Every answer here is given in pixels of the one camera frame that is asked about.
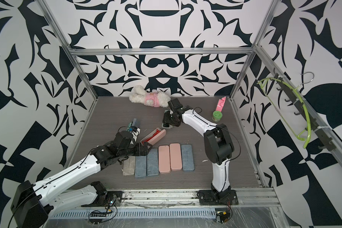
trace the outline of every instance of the stuffed animal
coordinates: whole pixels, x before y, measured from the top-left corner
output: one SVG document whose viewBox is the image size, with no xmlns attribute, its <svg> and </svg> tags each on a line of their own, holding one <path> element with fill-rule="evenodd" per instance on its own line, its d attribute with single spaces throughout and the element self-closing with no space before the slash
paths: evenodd
<svg viewBox="0 0 342 228">
<path fill-rule="evenodd" d="M 129 100 L 133 103 L 142 103 L 153 107 L 168 107 L 168 102 L 171 98 L 164 92 L 157 92 L 153 89 L 151 93 L 147 93 L 141 85 L 136 85 L 133 88 L 135 94 L 129 96 Z"/>
</svg>

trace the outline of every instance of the gray wooden floor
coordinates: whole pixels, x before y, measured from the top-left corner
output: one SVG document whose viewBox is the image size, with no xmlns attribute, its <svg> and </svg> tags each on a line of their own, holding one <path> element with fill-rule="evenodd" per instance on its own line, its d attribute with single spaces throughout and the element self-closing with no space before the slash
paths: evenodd
<svg viewBox="0 0 342 228">
<path fill-rule="evenodd" d="M 218 99 L 218 97 L 181 97 L 179 101 L 192 108 L 202 108 L 203 111 L 200 115 L 212 121 L 211 116 Z M 163 113 L 166 109 L 168 108 L 154 108 L 131 103 L 127 97 L 99 97 L 72 162 L 75 163 L 85 157 L 88 151 L 97 145 L 103 145 L 113 140 L 118 128 L 128 125 L 133 118 L 140 121 L 141 132 L 138 140 L 144 138 L 156 127 L 161 127 Z M 224 123 L 241 142 L 241 155 L 229 163 L 229 182 L 232 188 L 258 187 L 245 143 L 229 102 L 225 103 L 223 117 L 219 123 Z M 123 165 L 117 163 L 85 178 L 71 189 L 82 188 L 93 181 L 101 181 L 107 189 L 210 188 L 213 170 L 210 161 L 203 162 L 208 160 L 204 150 L 203 137 L 184 123 L 166 131 L 166 136 L 154 147 L 158 148 L 160 145 L 169 145 L 170 143 L 191 144 L 195 163 L 194 172 L 171 171 L 168 174 L 160 174 L 158 177 L 135 179 L 134 176 L 123 176 Z M 238 155 L 239 147 L 237 140 L 233 136 L 231 138 L 235 147 L 232 157 L 235 157 Z"/>
</svg>

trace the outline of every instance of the pink pencil case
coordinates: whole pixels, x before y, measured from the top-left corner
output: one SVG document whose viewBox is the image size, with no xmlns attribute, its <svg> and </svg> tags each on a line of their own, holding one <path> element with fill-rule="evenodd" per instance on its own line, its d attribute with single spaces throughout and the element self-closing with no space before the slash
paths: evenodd
<svg viewBox="0 0 342 228">
<path fill-rule="evenodd" d="M 159 127 L 157 127 L 155 130 L 153 130 L 151 133 L 149 133 L 146 137 L 144 137 L 141 142 L 143 144 L 144 141 L 147 141 L 149 144 L 154 145 L 156 144 L 160 139 L 162 139 L 166 135 L 166 130 L 161 130 Z"/>
<path fill-rule="evenodd" d="M 158 169 L 160 173 L 171 172 L 169 146 L 158 147 Z"/>
<path fill-rule="evenodd" d="M 170 166 L 171 170 L 182 169 L 181 146 L 179 143 L 170 144 Z"/>
</svg>

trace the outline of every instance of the patterned wallpaper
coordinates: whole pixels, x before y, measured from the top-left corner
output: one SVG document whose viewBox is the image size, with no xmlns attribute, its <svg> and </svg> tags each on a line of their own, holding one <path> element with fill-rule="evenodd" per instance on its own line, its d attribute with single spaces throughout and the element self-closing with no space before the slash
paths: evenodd
<svg viewBox="0 0 342 228">
<path fill-rule="evenodd" d="M 51 0 L 74 48 L 242 47 L 271 0 Z"/>
<path fill-rule="evenodd" d="M 246 54 L 79 56 L 99 96 L 129 96 L 135 85 L 168 95 L 229 95 Z"/>
<path fill-rule="evenodd" d="M 73 48 L 251 47 L 271 0 L 51 0 Z M 99 96 L 229 95 L 245 55 L 83 56 Z"/>
<path fill-rule="evenodd" d="M 332 130 L 342 139 L 342 1 L 283 0 L 262 47 Z M 235 97 L 238 113 L 254 145 L 253 153 L 273 186 L 293 227 L 342 227 L 342 167 L 315 134 L 303 149 L 257 81 L 272 77 L 254 58 Z M 306 121 L 285 93 L 269 82 L 266 93 L 295 132 Z"/>
<path fill-rule="evenodd" d="M 92 102 L 37 4 L 0 0 L 0 227 L 20 183 L 63 169 Z"/>
</svg>

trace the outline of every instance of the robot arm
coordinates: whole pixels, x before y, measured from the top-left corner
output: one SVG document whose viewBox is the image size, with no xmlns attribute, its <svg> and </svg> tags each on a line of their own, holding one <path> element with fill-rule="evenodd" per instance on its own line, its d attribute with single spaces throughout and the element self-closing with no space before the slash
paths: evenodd
<svg viewBox="0 0 342 228">
<path fill-rule="evenodd" d="M 205 153 L 213 163 L 211 184 L 213 199 L 220 201 L 230 193 L 228 167 L 234 146 L 224 124 L 215 124 L 196 113 L 190 106 L 183 106 L 179 100 L 169 101 L 170 111 L 165 112 L 163 126 L 180 126 L 181 120 L 204 137 Z"/>
<path fill-rule="evenodd" d="M 121 131 L 115 139 L 92 149 L 79 162 L 44 180 L 20 184 L 13 198 L 11 211 L 18 227 L 40 227 L 51 216 L 81 205 L 112 204 L 111 196 L 100 182 L 93 182 L 83 189 L 61 194 L 75 183 L 97 173 L 120 159 L 129 156 L 145 156 L 152 146 L 135 143 L 140 129 Z"/>
</svg>

